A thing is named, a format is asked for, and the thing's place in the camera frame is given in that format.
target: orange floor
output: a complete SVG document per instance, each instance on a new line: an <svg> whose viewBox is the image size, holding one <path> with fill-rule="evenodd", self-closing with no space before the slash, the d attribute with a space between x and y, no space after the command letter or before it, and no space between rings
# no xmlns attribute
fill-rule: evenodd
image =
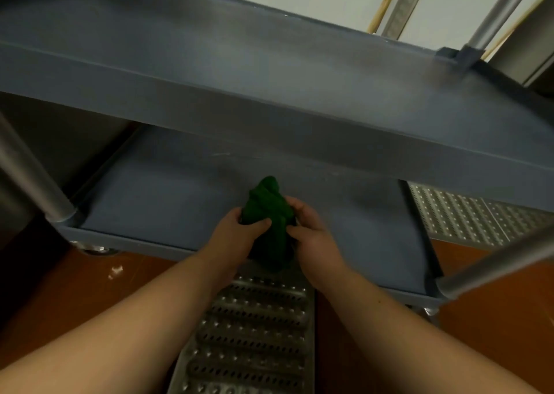
<svg viewBox="0 0 554 394"><path fill-rule="evenodd" d="M434 242L445 274L486 254ZM0 369L128 296L172 262L138 254L90 257L42 223L2 252ZM442 328L554 394L554 263L541 263L441 308ZM321 393L392 393L365 362L328 302L317 301Z"/></svg>

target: wooden stick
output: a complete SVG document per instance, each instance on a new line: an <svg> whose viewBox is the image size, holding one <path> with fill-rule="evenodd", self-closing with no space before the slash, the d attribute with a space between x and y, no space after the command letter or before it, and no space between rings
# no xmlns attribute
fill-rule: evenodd
<svg viewBox="0 0 554 394"><path fill-rule="evenodd" d="M506 31L498 40L494 41L494 44L492 47L490 47L487 51L483 53L481 56L482 60L486 60L486 58L492 54L492 52L500 46L507 38L508 36L514 32L514 30L523 23L525 19L543 2L544 0L536 0L531 7L529 7L519 18L514 22L514 24Z"/></svg>
<svg viewBox="0 0 554 394"><path fill-rule="evenodd" d="M391 4L392 0L383 0L381 2L381 5L379 5L379 8L377 9L377 12L375 13L375 16L371 20L370 26L367 27L368 33L375 33L377 32L377 28L381 24L381 21L383 20L384 14L387 12L387 9L389 5Z"/></svg>

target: hand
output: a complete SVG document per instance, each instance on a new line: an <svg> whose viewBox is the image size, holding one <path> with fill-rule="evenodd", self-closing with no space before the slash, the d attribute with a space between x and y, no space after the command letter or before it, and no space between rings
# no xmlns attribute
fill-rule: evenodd
<svg viewBox="0 0 554 394"><path fill-rule="evenodd" d="M325 292L333 275L348 266L342 259L331 233L325 228L317 212L294 197L285 196L300 225L288 226L287 233L298 241L296 255L302 272L317 290Z"/></svg>
<svg viewBox="0 0 554 394"><path fill-rule="evenodd" d="M236 207L227 213L199 253L218 271L217 290L231 283L237 268L248 257L254 240L272 225L269 218L252 225L241 225L239 223L241 211L240 207Z"/></svg>

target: person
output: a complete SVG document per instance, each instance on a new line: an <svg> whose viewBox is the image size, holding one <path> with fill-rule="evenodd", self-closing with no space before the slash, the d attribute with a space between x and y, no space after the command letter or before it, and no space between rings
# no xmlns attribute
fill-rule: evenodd
<svg viewBox="0 0 554 394"><path fill-rule="evenodd" d="M442 332L352 270L314 209L287 197L297 256L364 355L406 394L537 391ZM240 208L204 248L128 298L0 371L2 393L138 394L167 371L219 290L233 279L266 219L239 224Z"/></svg>

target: green cloth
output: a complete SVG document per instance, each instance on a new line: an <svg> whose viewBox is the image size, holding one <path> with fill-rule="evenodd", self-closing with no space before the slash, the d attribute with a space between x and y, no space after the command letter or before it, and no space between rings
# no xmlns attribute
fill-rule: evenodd
<svg viewBox="0 0 554 394"><path fill-rule="evenodd" d="M242 210L242 224L250 225L270 218L272 226L254 241L248 258L257 261L270 272L279 272L294 257L293 240L286 231L288 225L296 224L294 211L279 194L275 177L265 177L249 194Z"/></svg>

